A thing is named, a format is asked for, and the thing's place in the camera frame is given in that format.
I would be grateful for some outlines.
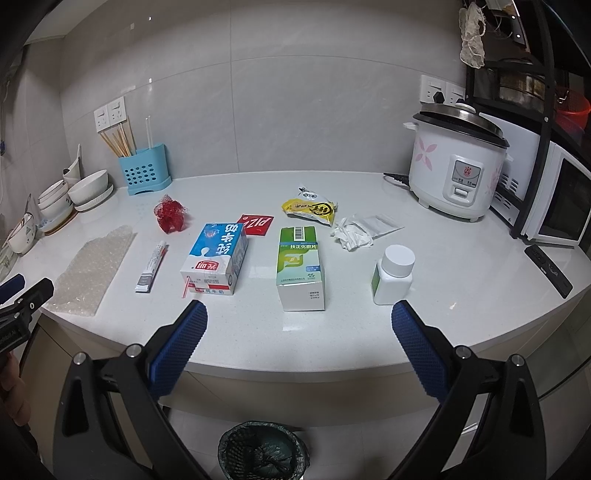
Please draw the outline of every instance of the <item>blue and white milk carton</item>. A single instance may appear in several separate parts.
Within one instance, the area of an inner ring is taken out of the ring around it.
[[[233,295],[248,239],[241,223],[206,223],[181,273],[198,293]]]

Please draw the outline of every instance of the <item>gray tile wall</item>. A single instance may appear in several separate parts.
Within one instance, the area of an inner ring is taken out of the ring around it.
[[[260,170],[408,171],[421,73],[463,83],[459,0],[110,0],[64,39],[70,156],[117,159],[93,111],[121,94],[138,147],[173,177]]]
[[[2,129],[7,151],[1,160],[2,240],[24,213],[28,194],[36,199],[72,162],[61,112],[62,44],[62,40],[48,40],[28,46],[4,102]],[[34,201],[29,210],[39,220]]]

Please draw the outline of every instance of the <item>red mesh bag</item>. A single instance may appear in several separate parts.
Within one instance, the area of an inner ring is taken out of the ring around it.
[[[160,228],[165,233],[180,232],[183,229],[186,208],[168,195],[164,195],[160,203],[154,208],[154,215],[158,219]]]

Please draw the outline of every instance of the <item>trash bin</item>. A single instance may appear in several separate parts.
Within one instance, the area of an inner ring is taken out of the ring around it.
[[[217,459],[228,480],[300,480],[310,465],[306,444],[267,421],[247,421],[224,433]]]

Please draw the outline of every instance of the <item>green and white box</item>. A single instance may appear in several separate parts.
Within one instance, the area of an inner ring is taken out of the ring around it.
[[[313,226],[281,229],[277,290],[286,312],[324,310],[323,272]]]

